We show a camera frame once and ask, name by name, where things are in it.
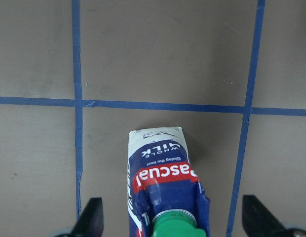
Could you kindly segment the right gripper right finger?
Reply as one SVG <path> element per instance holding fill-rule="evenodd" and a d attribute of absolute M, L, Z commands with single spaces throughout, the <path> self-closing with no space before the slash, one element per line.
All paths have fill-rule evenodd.
<path fill-rule="evenodd" d="M 248 237 L 293 237 L 255 195 L 242 198 L 242 227 Z"/>

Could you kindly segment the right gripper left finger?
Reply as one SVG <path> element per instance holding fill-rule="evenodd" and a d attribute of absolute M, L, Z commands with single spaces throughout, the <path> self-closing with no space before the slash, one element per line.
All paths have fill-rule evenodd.
<path fill-rule="evenodd" d="M 70 237 L 101 237 L 104 231 L 103 202 L 101 197 L 91 198 L 70 232 Z"/>

